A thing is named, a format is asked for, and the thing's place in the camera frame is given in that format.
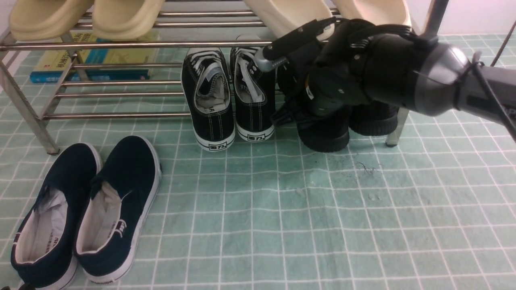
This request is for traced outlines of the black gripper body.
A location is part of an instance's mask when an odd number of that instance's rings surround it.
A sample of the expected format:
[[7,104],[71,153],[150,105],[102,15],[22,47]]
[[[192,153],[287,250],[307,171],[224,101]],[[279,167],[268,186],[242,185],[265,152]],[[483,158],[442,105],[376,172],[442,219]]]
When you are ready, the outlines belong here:
[[273,125],[311,124],[344,106],[370,103],[372,99],[361,85],[363,54],[374,37],[403,34],[403,25],[339,19],[318,36],[321,47],[317,51],[303,49],[286,63],[293,69],[297,85],[271,116]]

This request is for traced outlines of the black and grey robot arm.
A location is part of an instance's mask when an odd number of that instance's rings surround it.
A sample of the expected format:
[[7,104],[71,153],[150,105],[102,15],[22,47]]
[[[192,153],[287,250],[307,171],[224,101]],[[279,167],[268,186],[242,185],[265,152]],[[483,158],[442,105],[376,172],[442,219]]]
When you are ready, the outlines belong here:
[[486,66],[405,25],[343,20],[272,115],[276,126],[311,127],[352,107],[350,128],[388,135],[400,108],[429,117],[459,110],[503,125],[515,137],[515,71]]

